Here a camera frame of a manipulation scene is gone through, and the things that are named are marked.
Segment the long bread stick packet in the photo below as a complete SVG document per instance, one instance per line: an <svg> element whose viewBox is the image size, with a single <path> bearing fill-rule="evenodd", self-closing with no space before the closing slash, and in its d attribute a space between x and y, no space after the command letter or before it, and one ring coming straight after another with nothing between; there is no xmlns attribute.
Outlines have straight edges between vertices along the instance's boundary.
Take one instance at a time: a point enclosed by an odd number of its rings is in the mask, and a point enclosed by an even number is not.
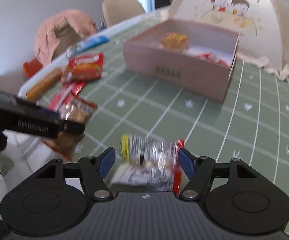
<svg viewBox="0 0 289 240"><path fill-rule="evenodd" d="M38 101L63 76L65 66L48 66L34 74L24 84L17 96L30 102Z"/></svg>

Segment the yellow bread snack packet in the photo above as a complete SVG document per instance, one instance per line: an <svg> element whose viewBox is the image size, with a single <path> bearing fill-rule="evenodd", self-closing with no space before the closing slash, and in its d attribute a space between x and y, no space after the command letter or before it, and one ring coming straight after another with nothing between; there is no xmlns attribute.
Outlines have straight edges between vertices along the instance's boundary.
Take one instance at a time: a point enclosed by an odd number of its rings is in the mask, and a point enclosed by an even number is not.
<svg viewBox="0 0 289 240"><path fill-rule="evenodd" d="M169 32L161 43L168 49L185 50L189 37L185 34Z"/></svg>

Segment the red orange snack pouch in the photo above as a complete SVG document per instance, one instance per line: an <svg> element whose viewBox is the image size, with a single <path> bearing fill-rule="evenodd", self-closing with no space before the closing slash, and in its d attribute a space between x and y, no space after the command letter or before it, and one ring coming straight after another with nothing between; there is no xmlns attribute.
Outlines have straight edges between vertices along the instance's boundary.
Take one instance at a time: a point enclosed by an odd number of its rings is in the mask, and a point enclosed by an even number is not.
<svg viewBox="0 0 289 240"><path fill-rule="evenodd" d="M31 78L35 75L40 69L43 68L41 62L35 57L31 61L26 61L23 66L23 72L27 78Z"/></svg>

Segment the beige chair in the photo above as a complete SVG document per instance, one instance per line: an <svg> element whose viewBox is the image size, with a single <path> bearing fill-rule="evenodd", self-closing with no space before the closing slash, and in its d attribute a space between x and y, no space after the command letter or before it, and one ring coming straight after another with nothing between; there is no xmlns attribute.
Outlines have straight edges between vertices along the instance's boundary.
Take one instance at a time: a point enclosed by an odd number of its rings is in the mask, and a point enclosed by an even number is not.
<svg viewBox="0 0 289 240"><path fill-rule="evenodd" d="M138 0L104 0L101 9L107 28L146 13Z"/></svg>

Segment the brown biscuit snack packet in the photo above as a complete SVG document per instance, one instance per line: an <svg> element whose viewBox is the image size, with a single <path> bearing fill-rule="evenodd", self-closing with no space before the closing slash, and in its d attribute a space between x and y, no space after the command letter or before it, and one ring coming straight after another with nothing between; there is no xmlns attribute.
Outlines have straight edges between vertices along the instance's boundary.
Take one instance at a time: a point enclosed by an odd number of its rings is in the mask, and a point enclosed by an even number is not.
<svg viewBox="0 0 289 240"><path fill-rule="evenodd" d="M65 101L58 111L63 127L56 139L44 139L44 144L71 161L74 149L83 138L85 127L97 108L96 103L77 96Z"/></svg>

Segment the red biscuit snack packet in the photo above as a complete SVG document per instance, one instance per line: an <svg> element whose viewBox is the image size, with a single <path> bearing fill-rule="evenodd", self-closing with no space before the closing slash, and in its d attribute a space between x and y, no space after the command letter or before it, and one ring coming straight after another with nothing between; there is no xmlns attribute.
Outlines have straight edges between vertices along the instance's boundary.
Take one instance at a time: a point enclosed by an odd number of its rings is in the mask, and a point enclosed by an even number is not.
<svg viewBox="0 0 289 240"><path fill-rule="evenodd" d="M69 59L68 66L61 78L62 83L91 81L99 79L103 72L103 53L77 56Z"/></svg>

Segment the pink cardboard box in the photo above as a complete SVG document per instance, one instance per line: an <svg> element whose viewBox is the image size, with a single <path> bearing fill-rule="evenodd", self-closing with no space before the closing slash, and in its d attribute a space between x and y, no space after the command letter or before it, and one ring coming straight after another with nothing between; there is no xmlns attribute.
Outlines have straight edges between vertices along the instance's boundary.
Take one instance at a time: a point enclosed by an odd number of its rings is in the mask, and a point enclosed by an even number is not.
<svg viewBox="0 0 289 240"><path fill-rule="evenodd" d="M164 47L161 42L169 32L187 35L187 48ZM125 42L123 56L128 71L167 80L223 102L234 72L239 38L239 33L213 25L167 20ZM209 52L229 67L196 58Z"/></svg>

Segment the red white snack packet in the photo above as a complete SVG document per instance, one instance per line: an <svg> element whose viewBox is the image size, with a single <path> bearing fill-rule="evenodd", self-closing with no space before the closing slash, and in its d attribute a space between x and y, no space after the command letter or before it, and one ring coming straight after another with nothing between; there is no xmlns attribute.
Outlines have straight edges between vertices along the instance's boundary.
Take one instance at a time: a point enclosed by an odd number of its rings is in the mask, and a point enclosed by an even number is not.
<svg viewBox="0 0 289 240"><path fill-rule="evenodd" d="M229 64L227 64L226 61L222 60L213 52L199 54L196 56L196 58L204 60L204 61L208 61L213 64L218 64L223 67L229 67Z"/></svg>

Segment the silver red snack packet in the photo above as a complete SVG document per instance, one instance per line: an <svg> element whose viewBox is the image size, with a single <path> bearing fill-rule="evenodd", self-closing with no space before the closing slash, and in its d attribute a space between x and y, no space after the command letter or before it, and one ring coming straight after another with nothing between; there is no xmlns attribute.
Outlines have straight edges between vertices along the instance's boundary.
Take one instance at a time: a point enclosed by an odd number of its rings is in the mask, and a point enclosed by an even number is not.
<svg viewBox="0 0 289 240"><path fill-rule="evenodd" d="M141 135L125 134L121 139L123 163L110 182L113 192L180 193L181 167L178 152L183 139L158 141Z"/></svg>

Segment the pink crumpled paper bag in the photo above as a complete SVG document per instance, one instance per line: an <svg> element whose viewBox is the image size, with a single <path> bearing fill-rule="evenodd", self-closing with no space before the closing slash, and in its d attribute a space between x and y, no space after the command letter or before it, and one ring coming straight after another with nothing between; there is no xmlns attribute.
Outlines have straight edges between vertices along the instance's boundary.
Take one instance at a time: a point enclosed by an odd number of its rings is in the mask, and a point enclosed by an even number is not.
<svg viewBox="0 0 289 240"><path fill-rule="evenodd" d="M77 42L97 33L92 18L77 9L56 14L42 23L34 42L35 57L45 67Z"/></svg>

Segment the red wafer snack packet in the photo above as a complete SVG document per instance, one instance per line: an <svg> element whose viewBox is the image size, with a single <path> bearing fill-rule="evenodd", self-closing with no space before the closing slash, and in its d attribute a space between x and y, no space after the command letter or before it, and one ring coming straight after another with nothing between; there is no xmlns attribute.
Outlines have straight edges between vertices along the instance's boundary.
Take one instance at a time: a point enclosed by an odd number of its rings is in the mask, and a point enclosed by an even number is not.
<svg viewBox="0 0 289 240"><path fill-rule="evenodd" d="M54 112L59 111L61 106L65 105L75 96L77 96L84 86L84 81L76 81L68 85L63 85L63 87L55 94L55 96L53 96L47 109Z"/></svg>

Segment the white cartoon food cover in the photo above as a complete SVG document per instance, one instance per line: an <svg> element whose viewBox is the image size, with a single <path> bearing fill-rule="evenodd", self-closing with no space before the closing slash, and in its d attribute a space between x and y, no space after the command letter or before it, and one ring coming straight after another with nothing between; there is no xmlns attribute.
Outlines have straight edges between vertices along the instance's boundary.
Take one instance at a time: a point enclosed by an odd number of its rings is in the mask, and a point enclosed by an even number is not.
<svg viewBox="0 0 289 240"><path fill-rule="evenodd" d="M169 17L240 33L241 59L289 80L289 7L281 0L174 0Z"/></svg>

